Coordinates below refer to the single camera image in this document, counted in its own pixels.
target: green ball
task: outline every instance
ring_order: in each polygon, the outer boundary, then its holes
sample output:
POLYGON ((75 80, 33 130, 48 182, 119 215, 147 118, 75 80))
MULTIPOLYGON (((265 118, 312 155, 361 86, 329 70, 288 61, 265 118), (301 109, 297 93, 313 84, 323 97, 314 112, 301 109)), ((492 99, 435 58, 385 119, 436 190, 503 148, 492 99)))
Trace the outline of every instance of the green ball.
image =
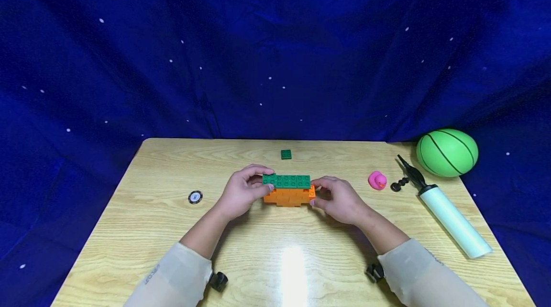
POLYGON ((459 176, 471 170, 478 160, 478 147, 471 136, 459 130, 435 130, 417 143, 417 159, 428 172, 459 176))

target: white sleeve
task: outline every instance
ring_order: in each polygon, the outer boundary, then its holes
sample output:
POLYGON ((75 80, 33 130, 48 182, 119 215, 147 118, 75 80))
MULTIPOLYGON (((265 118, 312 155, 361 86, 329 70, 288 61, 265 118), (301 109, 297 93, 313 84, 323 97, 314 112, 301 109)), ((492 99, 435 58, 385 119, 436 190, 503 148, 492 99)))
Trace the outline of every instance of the white sleeve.
POLYGON ((487 307, 486 302, 417 240, 378 257, 392 292, 409 307, 487 307))
POLYGON ((211 274, 210 260, 177 242, 137 285, 124 307, 195 307, 211 274))

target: rubber duck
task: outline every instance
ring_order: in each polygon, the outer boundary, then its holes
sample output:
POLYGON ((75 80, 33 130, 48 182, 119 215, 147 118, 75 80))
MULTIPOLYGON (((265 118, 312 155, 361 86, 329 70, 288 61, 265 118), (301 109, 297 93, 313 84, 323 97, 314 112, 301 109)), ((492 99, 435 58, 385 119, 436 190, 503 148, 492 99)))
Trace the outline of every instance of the rubber duck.
POLYGON ((371 173, 369 178, 367 178, 367 182, 376 190, 382 190, 386 187, 386 177, 379 171, 371 173))

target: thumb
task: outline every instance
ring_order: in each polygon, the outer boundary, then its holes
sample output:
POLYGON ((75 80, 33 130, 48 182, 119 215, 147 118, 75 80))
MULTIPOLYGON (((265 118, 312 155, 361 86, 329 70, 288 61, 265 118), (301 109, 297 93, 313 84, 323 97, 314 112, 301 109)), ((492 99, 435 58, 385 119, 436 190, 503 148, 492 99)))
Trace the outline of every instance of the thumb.
POLYGON ((316 197, 310 201, 311 206, 322 209, 323 211, 326 210, 328 204, 329 201, 326 201, 325 199, 321 199, 319 197, 316 197))
POLYGON ((274 189, 274 186, 272 184, 265 184, 265 185, 261 185, 259 187, 253 188, 252 192, 253 192, 254 199, 259 199, 264 197, 265 195, 272 192, 273 189, 274 189))

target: small green lego brick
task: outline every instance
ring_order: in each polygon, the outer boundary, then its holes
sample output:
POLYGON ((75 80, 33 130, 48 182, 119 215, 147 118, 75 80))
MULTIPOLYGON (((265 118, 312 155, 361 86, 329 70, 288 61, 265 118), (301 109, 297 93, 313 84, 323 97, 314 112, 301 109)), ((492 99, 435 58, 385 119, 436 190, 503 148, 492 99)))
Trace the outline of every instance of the small green lego brick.
POLYGON ((263 175, 262 184, 272 184, 275 188, 309 188, 308 175, 263 175))
POLYGON ((291 159, 291 150, 281 151, 281 159, 282 160, 290 160, 291 159))

